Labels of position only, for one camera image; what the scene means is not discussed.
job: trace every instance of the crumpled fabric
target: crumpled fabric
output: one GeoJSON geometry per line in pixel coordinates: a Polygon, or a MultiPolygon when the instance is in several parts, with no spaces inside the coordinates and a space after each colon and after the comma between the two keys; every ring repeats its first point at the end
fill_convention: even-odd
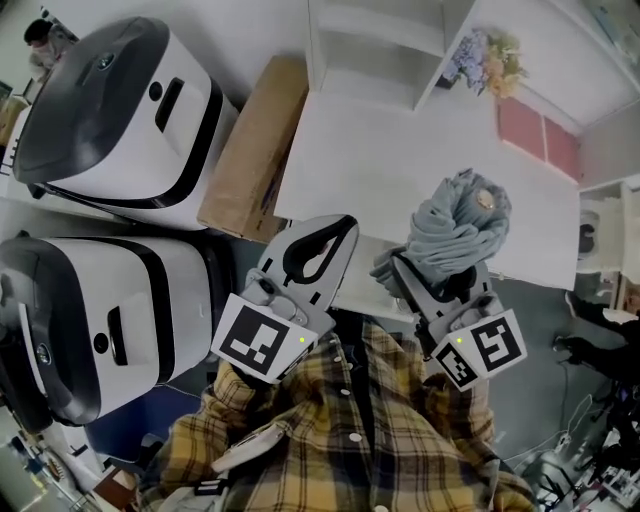
{"type": "Polygon", "coordinates": [[[442,181],[431,199],[411,216],[407,243],[376,258],[370,272],[394,297],[402,298],[391,271],[391,255],[402,253],[428,283],[438,286],[495,255],[509,233],[511,203],[506,191],[472,169],[442,181]],[[494,208],[478,202],[478,192],[493,195],[494,208]]]}

